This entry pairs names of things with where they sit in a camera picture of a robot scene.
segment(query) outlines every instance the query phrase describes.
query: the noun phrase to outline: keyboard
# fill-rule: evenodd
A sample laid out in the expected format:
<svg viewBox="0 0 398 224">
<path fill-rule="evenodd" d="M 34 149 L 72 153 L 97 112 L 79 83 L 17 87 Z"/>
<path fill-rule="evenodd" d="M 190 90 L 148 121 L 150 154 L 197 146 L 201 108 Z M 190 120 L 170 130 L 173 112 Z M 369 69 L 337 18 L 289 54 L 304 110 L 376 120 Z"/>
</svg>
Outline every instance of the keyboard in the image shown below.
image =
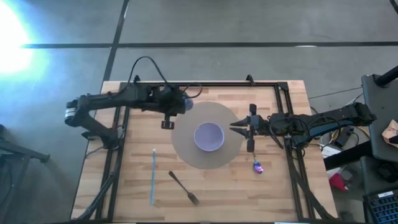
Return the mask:
<svg viewBox="0 0 398 224">
<path fill-rule="evenodd" d="M 365 195 L 364 201 L 373 223 L 398 224 L 398 189 Z"/>
</svg>

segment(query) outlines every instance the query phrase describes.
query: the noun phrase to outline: purple object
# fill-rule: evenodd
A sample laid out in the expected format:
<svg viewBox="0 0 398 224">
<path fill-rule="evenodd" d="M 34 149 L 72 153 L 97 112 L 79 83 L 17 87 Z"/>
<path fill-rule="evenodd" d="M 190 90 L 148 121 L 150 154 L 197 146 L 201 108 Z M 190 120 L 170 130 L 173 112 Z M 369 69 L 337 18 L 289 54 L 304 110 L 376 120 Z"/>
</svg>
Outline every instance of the purple object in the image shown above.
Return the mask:
<svg viewBox="0 0 398 224">
<path fill-rule="evenodd" d="M 258 174 L 261 174 L 264 169 L 262 168 L 261 164 L 259 162 L 254 162 L 253 164 L 253 169 L 256 171 Z"/>
<path fill-rule="evenodd" d="M 224 143 L 224 131 L 215 123 L 203 123 L 193 134 L 195 144 L 203 151 L 213 152 Z"/>
</svg>

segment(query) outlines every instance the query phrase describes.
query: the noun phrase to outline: red object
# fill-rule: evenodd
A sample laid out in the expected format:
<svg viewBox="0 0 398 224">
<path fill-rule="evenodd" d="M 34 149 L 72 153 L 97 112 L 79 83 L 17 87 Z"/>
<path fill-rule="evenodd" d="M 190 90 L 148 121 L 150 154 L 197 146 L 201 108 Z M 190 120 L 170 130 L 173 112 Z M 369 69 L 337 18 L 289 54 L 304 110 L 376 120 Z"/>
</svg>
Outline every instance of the red object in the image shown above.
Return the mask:
<svg viewBox="0 0 398 224">
<path fill-rule="evenodd" d="M 341 178 L 340 174 L 334 174 L 332 177 L 330 177 L 329 183 L 331 186 L 337 187 L 338 189 L 340 189 L 342 191 L 346 191 L 346 188 L 344 187 L 343 179 Z"/>
</svg>

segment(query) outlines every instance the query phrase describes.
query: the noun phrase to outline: small purple toy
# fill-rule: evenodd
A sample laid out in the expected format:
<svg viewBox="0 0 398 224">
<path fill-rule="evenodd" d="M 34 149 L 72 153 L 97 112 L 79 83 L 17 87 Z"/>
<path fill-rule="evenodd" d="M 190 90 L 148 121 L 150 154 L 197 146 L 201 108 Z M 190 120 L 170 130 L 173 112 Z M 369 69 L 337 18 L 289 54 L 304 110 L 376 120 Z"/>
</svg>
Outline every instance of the small purple toy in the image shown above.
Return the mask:
<svg viewBox="0 0 398 224">
<path fill-rule="evenodd" d="M 254 162 L 253 164 L 253 169 L 256 171 L 256 173 L 261 174 L 264 169 L 262 168 L 261 164 L 257 161 Z"/>
<path fill-rule="evenodd" d="M 264 169 L 262 168 L 261 164 L 257 161 L 255 153 L 253 153 L 254 156 L 254 164 L 253 164 L 253 169 L 256 173 L 261 174 Z"/>
</svg>

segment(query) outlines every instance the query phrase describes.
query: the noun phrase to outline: bowl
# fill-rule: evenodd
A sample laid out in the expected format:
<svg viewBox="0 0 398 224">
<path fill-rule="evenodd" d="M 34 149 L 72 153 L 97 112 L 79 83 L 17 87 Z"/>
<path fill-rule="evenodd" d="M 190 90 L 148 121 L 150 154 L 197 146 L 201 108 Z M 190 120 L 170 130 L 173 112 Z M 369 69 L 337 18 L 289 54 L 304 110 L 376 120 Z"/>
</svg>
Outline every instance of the bowl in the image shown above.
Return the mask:
<svg viewBox="0 0 398 224">
<path fill-rule="evenodd" d="M 223 145 L 224 131 L 219 125 L 206 122 L 196 128 L 193 140 L 201 150 L 213 152 Z"/>
</svg>

